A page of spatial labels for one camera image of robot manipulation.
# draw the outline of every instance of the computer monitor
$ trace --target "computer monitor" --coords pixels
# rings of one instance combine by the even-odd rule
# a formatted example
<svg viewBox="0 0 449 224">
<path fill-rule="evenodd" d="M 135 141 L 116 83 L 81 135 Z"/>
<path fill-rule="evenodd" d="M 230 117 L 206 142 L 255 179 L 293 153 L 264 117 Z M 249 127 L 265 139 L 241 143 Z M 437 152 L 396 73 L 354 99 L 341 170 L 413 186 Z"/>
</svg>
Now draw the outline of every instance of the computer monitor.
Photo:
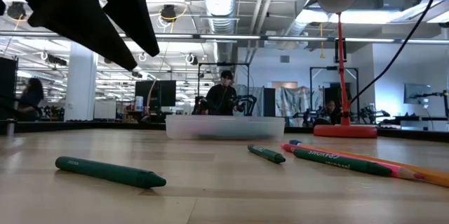
<svg viewBox="0 0 449 224">
<path fill-rule="evenodd" d="M 428 84 L 404 84 L 404 104 L 428 105 L 429 98 L 418 98 L 416 95 L 430 94 Z"/>
<path fill-rule="evenodd" d="M 153 81 L 135 82 L 135 96 L 143 97 L 144 106 L 147 106 L 148 93 L 152 85 Z M 157 106 L 160 107 L 176 106 L 176 81 L 157 81 L 152 91 L 150 103 L 153 100 L 157 100 Z"/>
</svg>

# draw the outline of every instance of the crayon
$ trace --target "crayon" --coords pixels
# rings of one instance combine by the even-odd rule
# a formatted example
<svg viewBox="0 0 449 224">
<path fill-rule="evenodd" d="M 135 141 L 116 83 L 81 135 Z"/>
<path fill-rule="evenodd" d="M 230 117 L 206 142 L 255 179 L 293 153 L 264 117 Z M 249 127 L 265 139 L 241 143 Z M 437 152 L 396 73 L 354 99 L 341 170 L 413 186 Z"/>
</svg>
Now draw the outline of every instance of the crayon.
<svg viewBox="0 0 449 224">
<path fill-rule="evenodd" d="M 289 143 L 289 144 L 293 144 L 293 145 L 298 145 L 298 144 L 301 144 L 302 141 L 298 141 L 298 140 L 290 140 L 288 143 Z"/>
<path fill-rule="evenodd" d="M 364 160 L 364 161 L 369 161 L 367 159 L 364 158 L 360 158 L 360 157 L 352 157 L 349 156 L 347 154 L 340 154 L 340 153 L 335 153 L 335 152 L 330 152 L 330 151 L 323 151 L 323 150 L 319 150 L 318 148 L 312 146 L 312 145 L 307 145 L 307 144 L 299 144 L 299 145 L 287 145 L 286 146 L 286 151 L 291 151 L 295 150 L 295 149 L 302 149 L 302 150 L 313 150 L 313 151 L 319 151 L 319 152 L 326 152 L 329 154 L 333 154 L 333 155 L 339 155 L 341 157 L 348 157 L 348 158 L 354 158 L 354 159 L 359 159 L 359 160 Z M 376 164 L 380 164 L 382 166 L 385 166 L 387 168 L 391 169 L 391 176 L 394 178 L 402 178 L 402 179 L 424 179 L 424 176 L 416 173 L 414 171 L 411 171 L 410 169 L 401 167 L 401 166 L 397 166 L 397 165 L 393 165 L 393 164 L 387 164 L 384 162 L 375 162 Z"/>
<path fill-rule="evenodd" d="M 350 169 L 353 171 L 360 171 L 364 173 L 369 173 L 378 176 L 390 176 L 391 169 L 385 166 L 376 164 L 374 162 L 368 162 L 358 159 L 352 159 L 347 157 L 341 157 L 334 154 L 329 154 L 326 152 L 311 151 L 311 150 L 301 150 L 296 149 L 293 151 L 296 157 L 307 159 L 314 162 L 321 162 L 323 164 L 328 164 L 332 166 L 337 166 L 340 168 Z"/>
<path fill-rule="evenodd" d="M 278 152 L 275 152 L 273 150 L 268 150 L 261 146 L 249 144 L 248 150 L 258 156 L 261 156 L 261 157 L 268 159 L 269 161 L 272 161 L 277 164 L 280 164 L 281 162 L 286 161 L 286 159 L 283 157 L 282 154 L 279 154 Z"/>
<path fill-rule="evenodd" d="M 374 158 L 374 157 L 369 157 L 369 156 L 365 156 L 362 154 L 353 154 L 350 152 L 344 152 L 344 151 L 337 151 L 337 150 L 331 150 L 331 149 L 327 149 L 324 147 L 315 147 L 317 150 L 319 151 L 325 151 L 325 152 L 334 152 L 336 154 L 346 154 L 350 157 L 360 157 L 362 159 L 371 161 L 371 162 L 383 162 L 385 164 L 393 164 L 393 165 L 397 165 L 403 168 L 407 168 L 413 172 L 416 172 L 420 175 L 424 176 L 424 180 L 429 182 L 429 183 L 433 183 L 435 185 L 441 185 L 441 186 L 445 186 L 445 187 L 449 187 L 449 173 L 446 172 L 442 172 L 442 171 L 437 171 L 434 169 L 428 169 L 428 168 L 424 168 L 424 167 L 419 167 L 419 166 L 413 166 L 413 165 L 409 165 L 409 164 L 402 164 L 402 163 L 398 163 L 398 162 L 392 162 L 392 161 L 388 161 L 385 159 L 379 159 L 379 158 Z"/>
<path fill-rule="evenodd" d="M 63 171 L 75 172 L 144 189 L 164 186 L 167 183 L 165 179 L 156 175 L 153 171 L 106 164 L 75 157 L 58 157 L 55 165 Z"/>
</svg>

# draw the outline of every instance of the white pillar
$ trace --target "white pillar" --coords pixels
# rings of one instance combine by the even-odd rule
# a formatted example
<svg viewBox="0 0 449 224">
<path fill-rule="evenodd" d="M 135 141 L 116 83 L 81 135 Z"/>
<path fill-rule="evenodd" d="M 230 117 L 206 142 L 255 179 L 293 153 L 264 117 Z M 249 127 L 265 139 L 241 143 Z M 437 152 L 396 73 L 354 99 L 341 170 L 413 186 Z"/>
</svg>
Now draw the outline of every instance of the white pillar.
<svg viewBox="0 0 449 224">
<path fill-rule="evenodd" d="M 92 120 L 98 55 L 72 42 L 65 98 L 64 120 Z"/>
</svg>

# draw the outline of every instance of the person in black jacket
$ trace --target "person in black jacket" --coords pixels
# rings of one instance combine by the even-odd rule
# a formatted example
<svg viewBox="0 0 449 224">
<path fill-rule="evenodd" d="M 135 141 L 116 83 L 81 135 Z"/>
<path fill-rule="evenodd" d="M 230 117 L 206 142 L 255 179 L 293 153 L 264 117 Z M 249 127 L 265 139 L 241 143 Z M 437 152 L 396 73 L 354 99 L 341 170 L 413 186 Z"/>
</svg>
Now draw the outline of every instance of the person in black jacket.
<svg viewBox="0 0 449 224">
<path fill-rule="evenodd" d="M 237 107 L 232 102 L 237 97 L 236 89 L 231 86 L 232 79 L 232 72 L 225 70 L 221 74 L 221 84 L 210 88 L 206 96 L 207 114 L 232 116 L 233 111 L 237 111 Z"/>
<path fill-rule="evenodd" d="M 340 124 L 342 121 L 341 109 L 335 109 L 335 102 L 333 100 L 326 104 L 326 115 L 330 117 L 332 124 Z"/>
<path fill-rule="evenodd" d="M 18 119 L 20 121 L 35 121 L 39 117 L 39 113 L 28 104 L 37 107 L 42 100 L 43 88 L 41 81 L 37 78 L 29 79 L 27 88 L 25 88 L 22 96 L 20 96 L 17 108 L 20 113 Z"/>
</svg>

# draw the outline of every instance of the table surface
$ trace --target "table surface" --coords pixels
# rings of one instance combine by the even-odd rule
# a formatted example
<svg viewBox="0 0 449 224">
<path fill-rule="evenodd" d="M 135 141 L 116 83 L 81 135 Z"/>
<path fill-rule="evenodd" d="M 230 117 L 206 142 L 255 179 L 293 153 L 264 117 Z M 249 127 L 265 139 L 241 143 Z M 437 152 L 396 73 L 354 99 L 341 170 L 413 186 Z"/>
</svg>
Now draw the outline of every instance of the table surface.
<svg viewBox="0 0 449 224">
<path fill-rule="evenodd" d="M 393 138 L 278 141 L 170 140 L 165 131 L 89 129 L 0 137 L 1 223 L 447 223 L 449 188 L 297 159 L 298 139 L 449 172 L 449 144 Z M 248 143 L 281 152 L 277 165 Z M 147 169 L 153 190 L 58 171 L 67 155 Z"/>
</svg>

